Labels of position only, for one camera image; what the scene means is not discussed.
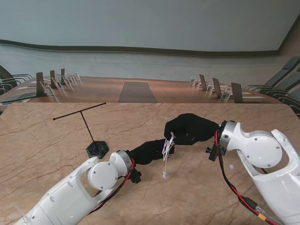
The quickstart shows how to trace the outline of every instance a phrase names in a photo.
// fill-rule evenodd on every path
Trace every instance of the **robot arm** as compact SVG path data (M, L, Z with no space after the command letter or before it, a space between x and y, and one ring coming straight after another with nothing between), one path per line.
M244 167L271 210L285 224L300 223L300 158L287 137L276 129L271 133L245 133L239 122L225 121L219 129L218 139L220 147L225 150L237 150ZM282 158L282 150L289 157L284 168L268 174L261 174L255 169L254 166L276 166Z
M90 158L48 190L16 224L77 224L108 198L118 178L127 176L133 168L133 161L125 151L112 153L106 162ZM99 190L97 195L88 193L82 178L90 187Z

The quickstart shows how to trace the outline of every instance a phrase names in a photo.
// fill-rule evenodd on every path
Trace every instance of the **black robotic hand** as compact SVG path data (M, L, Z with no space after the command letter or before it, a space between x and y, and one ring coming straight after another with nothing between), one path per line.
M146 165L152 160L163 158L162 150L164 148L165 139L145 142L141 146L127 151L127 154L134 158L136 164ZM169 151L169 154L174 153L174 146Z
M218 124L192 113L181 114L165 124L165 138L174 134L177 145L193 145L214 136Z

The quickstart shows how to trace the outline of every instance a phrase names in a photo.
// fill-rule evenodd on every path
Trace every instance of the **marble table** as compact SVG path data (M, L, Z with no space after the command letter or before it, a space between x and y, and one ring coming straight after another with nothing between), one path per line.
M0 224L13 224L55 183L87 158L91 138L80 114L53 121L94 103L16 103L0 116ZM279 129L300 149L300 121L286 105L277 104L118 104L84 111L96 140L117 150L132 150L145 141L162 139L165 123L181 113L194 113L221 123L235 120L246 132ZM205 149L213 140L176 146L164 163L138 165L142 181L127 182L101 210L81 225L264 224L247 211L223 180L217 162ZM243 195L270 212L236 152L224 156L225 172Z

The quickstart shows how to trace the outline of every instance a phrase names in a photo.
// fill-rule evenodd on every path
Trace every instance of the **white wall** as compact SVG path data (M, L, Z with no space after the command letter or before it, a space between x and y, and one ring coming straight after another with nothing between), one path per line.
M1 0L0 39L38 45L277 50L300 0Z
M203 73L222 83L238 82L242 86L265 83L292 57L300 56L300 24L279 56L247 58L203 58L174 55L55 52L0 45L0 65L12 74L37 72L50 74L61 68L78 71L83 76L148 78L189 81L191 75Z

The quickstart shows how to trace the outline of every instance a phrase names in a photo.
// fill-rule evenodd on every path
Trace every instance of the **wooden table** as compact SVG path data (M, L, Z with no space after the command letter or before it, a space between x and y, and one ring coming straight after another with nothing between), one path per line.
M29 86L31 79L13 88L9 92L0 96L0 102L11 95L18 95L27 92L33 92L34 89L16 90L19 87ZM30 102L118 102L125 81L147 82L158 103L220 103L215 94L206 96L202 89L195 89L189 86L189 82L181 81L163 81L148 79L130 79L130 78L107 78L107 77L81 77L82 82L73 85L73 88L64 86L65 91L53 89L56 97L33 98ZM277 99L265 96L249 90L251 95L245 96L264 96L262 99L245 99L244 102L256 101L260 103L281 102ZM136 99L132 96L128 102L144 102L138 95Z
M53 121L95 103L14 103L0 116L0 221L13 224L59 180L87 158L91 143L80 114ZM83 114L95 140L117 150L132 150L163 139L165 123L181 113L194 113L220 124L240 121L245 132L278 129L300 149L300 120L284 104L120 104L108 103ZM168 159L137 165L142 181L128 181L105 206L80 225L264 225L246 210L226 185L218 162L205 149L213 138L193 146L175 146ZM224 156L230 182L271 213L236 152Z

